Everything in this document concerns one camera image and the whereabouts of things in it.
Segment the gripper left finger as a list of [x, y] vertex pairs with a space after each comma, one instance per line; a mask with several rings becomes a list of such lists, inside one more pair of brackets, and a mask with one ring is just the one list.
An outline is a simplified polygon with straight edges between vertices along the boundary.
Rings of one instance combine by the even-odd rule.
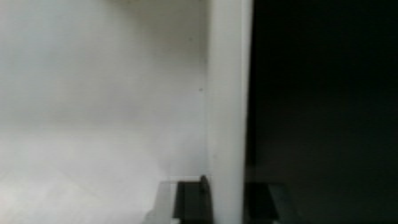
[[160, 183], [142, 224], [213, 224], [212, 188], [205, 175]]

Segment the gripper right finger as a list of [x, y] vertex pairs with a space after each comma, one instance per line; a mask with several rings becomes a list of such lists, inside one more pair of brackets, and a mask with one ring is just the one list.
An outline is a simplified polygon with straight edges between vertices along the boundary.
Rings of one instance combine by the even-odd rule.
[[306, 224], [285, 184], [245, 184], [244, 224]]

